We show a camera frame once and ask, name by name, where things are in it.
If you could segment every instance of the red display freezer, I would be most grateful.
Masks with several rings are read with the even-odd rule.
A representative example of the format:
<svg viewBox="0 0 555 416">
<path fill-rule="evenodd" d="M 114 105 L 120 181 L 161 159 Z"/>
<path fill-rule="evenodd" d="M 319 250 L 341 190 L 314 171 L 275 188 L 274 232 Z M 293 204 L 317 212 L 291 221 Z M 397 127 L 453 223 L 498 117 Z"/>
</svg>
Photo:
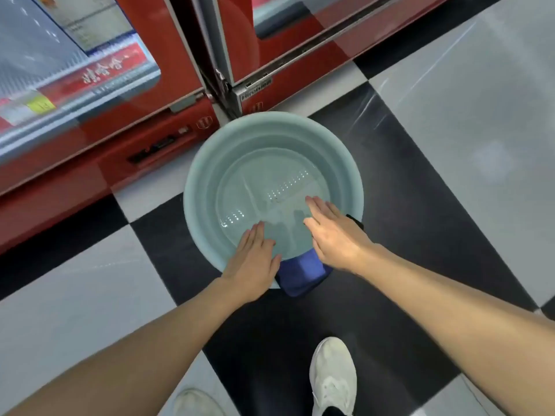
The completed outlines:
<svg viewBox="0 0 555 416">
<path fill-rule="evenodd" d="M 218 128 L 168 0 L 0 0 L 0 251 Z"/>
<path fill-rule="evenodd" d="M 444 1 L 193 3 L 222 96 L 242 115 L 275 106 Z"/>
</svg>

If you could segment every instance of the hand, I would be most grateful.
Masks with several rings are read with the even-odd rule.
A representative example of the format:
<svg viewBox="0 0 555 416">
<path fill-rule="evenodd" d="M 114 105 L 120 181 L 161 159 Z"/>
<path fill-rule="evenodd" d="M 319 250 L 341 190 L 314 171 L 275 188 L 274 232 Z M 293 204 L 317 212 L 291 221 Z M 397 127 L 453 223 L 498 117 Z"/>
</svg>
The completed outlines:
<svg viewBox="0 0 555 416">
<path fill-rule="evenodd" d="M 264 222 L 259 222 L 243 233 L 227 263 L 221 276 L 233 283 L 244 303 L 257 300 L 270 288 L 281 263 L 281 254 L 272 259 L 275 243 L 264 239 Z"/>
<path fill-rule="evenodd" d="M 312 233 L 312 245 L 324 264 L 360 274 L 364 255 L 377 245 L 349 217 L 320 197 L 306 197 L 312 217 L 304 224 Z"/>
</svg>

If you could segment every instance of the white shoe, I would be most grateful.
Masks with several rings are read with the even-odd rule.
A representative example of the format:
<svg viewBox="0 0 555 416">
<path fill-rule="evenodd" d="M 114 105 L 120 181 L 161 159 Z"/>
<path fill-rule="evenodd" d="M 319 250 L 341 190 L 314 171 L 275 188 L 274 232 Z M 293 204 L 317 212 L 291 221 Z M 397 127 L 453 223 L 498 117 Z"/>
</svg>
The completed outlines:
<svg viewBox="0 0 555 416">
<path fill-rule="evenodd" d="M 309 377 L 314 396 L 312 416 L 321 416 L 330 406 L 352 415 L 356 369 L 345 343 L 337 337 L 322 340 L 312 356 Z"/>
<path fill-rule="evenodd" d="M 208 394 L 191 388 L 177 395 L 175 416 L 225 416 L 224 411 Z"/>
</svg>

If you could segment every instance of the blue cloth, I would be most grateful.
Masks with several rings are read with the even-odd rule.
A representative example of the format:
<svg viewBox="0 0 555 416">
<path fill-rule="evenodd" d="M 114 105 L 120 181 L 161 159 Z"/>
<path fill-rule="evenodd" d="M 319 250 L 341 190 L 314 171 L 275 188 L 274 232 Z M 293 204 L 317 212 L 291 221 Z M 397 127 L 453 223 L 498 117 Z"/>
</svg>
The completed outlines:
<svg viewBox="0 0 555 416">
<path fill-rule="evenodd" d="M 350 215 L 347 217 L 354 220 L 360 229 L 364 229 L 357 219 Z M 313 248 L 298 257 L 283 260 L 276 281 L 289 296 L 299 296 L 314 289 L 332 270 L 332 267 L 320 261 Z"/>
</svg>

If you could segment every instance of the tiled floor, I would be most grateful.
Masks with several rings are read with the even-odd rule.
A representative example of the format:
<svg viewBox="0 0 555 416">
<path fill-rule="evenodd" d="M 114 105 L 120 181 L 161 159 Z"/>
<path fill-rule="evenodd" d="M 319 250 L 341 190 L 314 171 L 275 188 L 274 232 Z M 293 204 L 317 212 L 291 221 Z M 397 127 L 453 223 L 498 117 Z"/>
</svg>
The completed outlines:
<svg viewBox="0 0 555 416">
<path fill-rule="evenodd" d="M 496 1 L 452 0 L 276 109 L 343 140 L 375 241 L 555 320 L 544 14 L 555 2 Z M 218 277 L 183 216 L 197 150 L 0 256 L 0 413 Z M 275 290 L 241 308 L 176 391 L 203 389 L 229 416 L 309 414 L 308 366 L 327 335 L 357 366 L 355 414 L 503 414 L 406 314 L 340 272 L 300 298 Z"/>
</svg>

